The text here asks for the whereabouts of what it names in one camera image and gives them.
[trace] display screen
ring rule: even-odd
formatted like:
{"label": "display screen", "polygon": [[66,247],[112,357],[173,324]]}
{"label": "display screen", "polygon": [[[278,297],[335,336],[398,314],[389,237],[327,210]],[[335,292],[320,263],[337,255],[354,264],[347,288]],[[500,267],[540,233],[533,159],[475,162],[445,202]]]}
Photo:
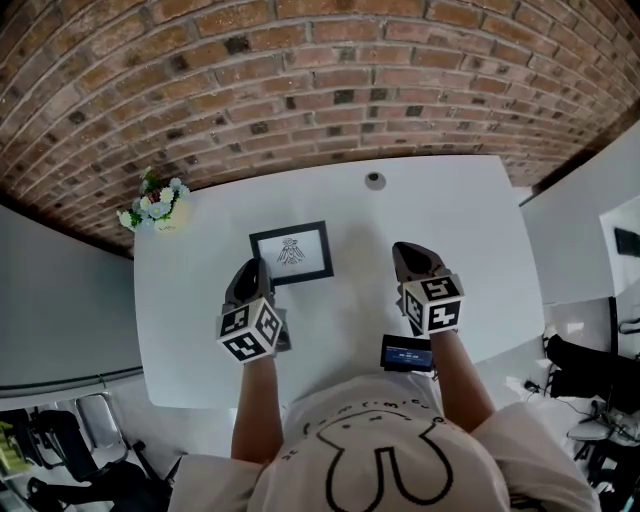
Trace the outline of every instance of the display screen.
{"label": "display screen", "polygon": [[410,364],[412,366],[430,367],[433,354],[430,350],[387,347],[384,359],[390,364]]}

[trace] framed drawing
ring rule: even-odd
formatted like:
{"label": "framed drawing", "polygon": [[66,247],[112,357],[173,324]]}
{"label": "framed drawing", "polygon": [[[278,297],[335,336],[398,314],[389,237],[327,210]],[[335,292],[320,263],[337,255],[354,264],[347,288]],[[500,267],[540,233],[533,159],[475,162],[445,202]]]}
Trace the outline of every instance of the framed drawing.
{"label": "framed drawing", "polygon": [[275,286],[333,276],[324,221],[254,233],[249,240],[253,256],[268,263]]}

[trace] flower bouquet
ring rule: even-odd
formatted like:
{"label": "flower bouquet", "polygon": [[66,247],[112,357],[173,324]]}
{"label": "flower bouquet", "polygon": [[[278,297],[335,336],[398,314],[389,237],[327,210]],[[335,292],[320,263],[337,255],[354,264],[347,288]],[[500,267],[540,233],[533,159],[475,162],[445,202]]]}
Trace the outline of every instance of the flower bouquet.
{"label": "flower bouquet", "polygon": [[178,229],[187,217],[185,198],[189,188],[172,178],[168,183],[158,179],[147,167],[142,172],[141,197],[133,200],[131,209],[116,212],[120,224],[131,231],[155,229],[169,232]]}

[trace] forearm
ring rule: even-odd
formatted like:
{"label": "forearm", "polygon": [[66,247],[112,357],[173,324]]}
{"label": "forearm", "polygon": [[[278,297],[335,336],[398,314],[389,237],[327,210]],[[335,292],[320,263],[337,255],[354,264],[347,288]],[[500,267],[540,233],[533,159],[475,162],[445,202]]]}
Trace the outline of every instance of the forearm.
{"label": "forearm", "polygon": [[264,464],[274,459],[282,442],[275,361],[263,357],[244,367],[231,458]]}
{"label": "forearm", "polygon": [[457,333],[432,334],[431,350],[438,370],[444,414],[460,428],[472,432],[495,412],[489,393]]}

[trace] white table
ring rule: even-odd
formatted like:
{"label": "white table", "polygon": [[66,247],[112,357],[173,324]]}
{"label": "white table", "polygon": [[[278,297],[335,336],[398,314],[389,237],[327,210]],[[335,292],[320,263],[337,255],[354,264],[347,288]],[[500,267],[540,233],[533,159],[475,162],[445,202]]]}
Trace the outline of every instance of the white table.
{"label": "white table", "polygon": [[[382,191],[365,176],[382,173]],[[529,239],[498,157],[437,156],[336,164],[191,195],[182,231],[136,235],[138,336],[156,405],[237,405],[242,367],[215,342],[225,290],[252,257],[249,235],[326,221],[335,276],[281,286],[293,350],[277,361],[282,403],[381,371],[382,335],[410,335],[394,302],[391,247],[438,252],[467,295],[461,337],[473,361],[544,328]]]}

